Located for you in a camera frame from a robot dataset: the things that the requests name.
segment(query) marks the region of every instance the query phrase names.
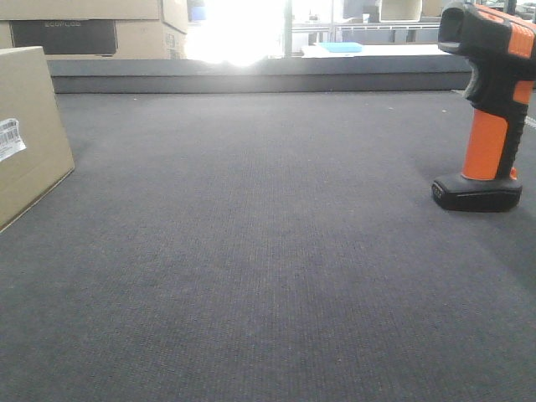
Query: sticker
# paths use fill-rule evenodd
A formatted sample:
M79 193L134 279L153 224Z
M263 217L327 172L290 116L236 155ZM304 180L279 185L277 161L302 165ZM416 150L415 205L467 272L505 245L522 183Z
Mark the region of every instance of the sticker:
M0 121L0 162L26 149L18 132L18 120Z

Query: cardboard box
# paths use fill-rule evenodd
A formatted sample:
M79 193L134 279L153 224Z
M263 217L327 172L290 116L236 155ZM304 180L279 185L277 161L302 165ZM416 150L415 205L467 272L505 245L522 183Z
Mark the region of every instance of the cardboard box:
M75 168L41 48L0 50L0 231Z
M440 17L443 8L449 2L450 0L423 0L422 15L425 17Z
M186 0L4 1L0 48L43 46L48 59L185 57Z

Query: orange and black scanner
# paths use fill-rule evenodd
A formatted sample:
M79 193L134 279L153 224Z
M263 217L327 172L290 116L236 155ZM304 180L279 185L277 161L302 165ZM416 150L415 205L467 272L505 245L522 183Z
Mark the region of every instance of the orange and black scanner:
M464 96L474 119L461 173L432 183L442 208L502 212L518 204L513 162L536 80L535 36L535 24L484 6L454 2L444 9L439 48L472 66Z

